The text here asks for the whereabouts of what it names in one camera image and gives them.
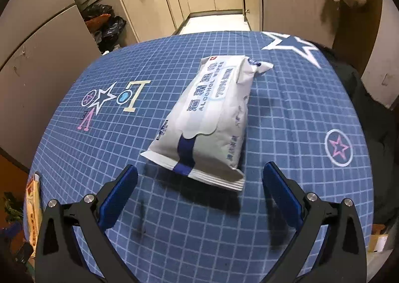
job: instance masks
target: silver bolt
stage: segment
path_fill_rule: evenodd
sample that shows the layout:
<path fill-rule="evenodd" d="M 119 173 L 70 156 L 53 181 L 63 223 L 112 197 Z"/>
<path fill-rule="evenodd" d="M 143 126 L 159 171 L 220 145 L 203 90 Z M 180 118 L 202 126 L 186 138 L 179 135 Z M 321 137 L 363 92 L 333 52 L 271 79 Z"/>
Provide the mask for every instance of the silver bolt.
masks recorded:
<path fill-rule="evenodd" d="M 346 206 L 352 206 L 353 205 L 353 201 L 351 199 L 345 199 L 344 203 Z"/>
<path fill-rule="evenodd" d="M 93 194 L 87 194 L 87 195 L 83 198 L 83 200 L 84 200 L 86 203 L 91 203 L 91 202 L 94 201 L 94 195 L 93 195 Z"/>
<path fill-rule="evenodd" d="M 49 207 L 55 207 L 57 205 L 57 200 L 56 199 L 51 199 L 48 203 Z"/>
<path fill-rule="evenodd" d="M 314 201 L 317 200 L 317 195 L 316 195 L 315 193 L 308 193 L 308 194 L 306 195 L 306 198 L 307 198 L 309 201 L 314 202 Z"/>

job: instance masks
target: white floor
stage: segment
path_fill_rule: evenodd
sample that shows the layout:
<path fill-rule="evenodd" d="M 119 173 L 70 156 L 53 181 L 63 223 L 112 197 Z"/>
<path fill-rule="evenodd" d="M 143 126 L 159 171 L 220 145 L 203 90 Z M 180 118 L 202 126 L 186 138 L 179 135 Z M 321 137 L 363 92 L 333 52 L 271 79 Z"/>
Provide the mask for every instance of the white floor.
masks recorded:
<path fill-rule="evenodd" d="M 211 32 L 217 30 L 247 30 L 248 23 L 241 14 L 191 17 L 179 34 Z"/>

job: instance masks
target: checkered tablecloth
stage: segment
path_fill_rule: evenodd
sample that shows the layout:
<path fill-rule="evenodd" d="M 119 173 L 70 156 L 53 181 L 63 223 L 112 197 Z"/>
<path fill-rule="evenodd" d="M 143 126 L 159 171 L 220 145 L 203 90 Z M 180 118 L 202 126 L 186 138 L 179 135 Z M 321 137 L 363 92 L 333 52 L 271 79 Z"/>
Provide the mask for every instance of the checkered tablecloth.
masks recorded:
<path fill-rule="evenodd" d="M 239 194 L 139 156 L 196 75 L 200 59 L 221 54 L 274 64 L 253 82 L 241 167 L 246 183 Z M 262 168 L 271 160 L 305 191 L 328 201 L 353 199 L 368 242 L 368 151 L 356 112 L 322 53 L 284 34 L 207 32 L 143 42 L 93 62 L 57 108 L 31 174 L 41 174 L 43 205 L 51 198 L 71 203 L 97 193 L 133 164 L 138 185 L 107 235 L 140 282 L 259 283 L 293 235 L 263 192 Z M 90 269 L 98 272 L 77 232 Z M 304 271 L 315 261 L 324 233 Z"/>

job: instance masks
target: wet wipes packet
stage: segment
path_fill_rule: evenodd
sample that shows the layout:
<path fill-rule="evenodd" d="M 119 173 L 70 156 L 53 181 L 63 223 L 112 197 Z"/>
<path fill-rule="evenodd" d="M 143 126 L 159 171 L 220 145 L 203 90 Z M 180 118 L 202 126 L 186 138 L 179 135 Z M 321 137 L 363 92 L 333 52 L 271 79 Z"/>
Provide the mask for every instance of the wet wipes packet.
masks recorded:
<path fill-rule="evenodd" d="M 249 93 L 255 73 L 272 67 L 244 55 L 201 59 L 197 76 L 141 155 L 175 173 L 241 191 L 245 175 L 237 166 Z"/>

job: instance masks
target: table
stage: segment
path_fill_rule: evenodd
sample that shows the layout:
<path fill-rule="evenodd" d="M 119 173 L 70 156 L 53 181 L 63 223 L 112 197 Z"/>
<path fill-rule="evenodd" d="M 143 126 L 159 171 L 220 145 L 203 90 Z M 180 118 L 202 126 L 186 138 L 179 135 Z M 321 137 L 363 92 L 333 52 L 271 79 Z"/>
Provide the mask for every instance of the table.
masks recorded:
<path fill-rule="evenodd" d="M 139 156 L 196 75 L 200 58 L 246 54 L 274 68 L 254 80 L 242 170 L 232 191 L 167 171 Z M 139 181 L 107 235 L 141 282 L 254 282 L 293 235 L 261 173 L 275 161 L 286 177 L 328 201 L 353 199 L 371 232 L 373 184 L 356 112 L 322 53 L 277 33 L 207 32 L 143 42 L 93 62 L 50 121 L 33 161 L 42 202 L 96 193 L 130 163 Z M 90 269 L 98 272 L 80 230 Z M 303 271 L 320 249 L 322 230 Z"/>

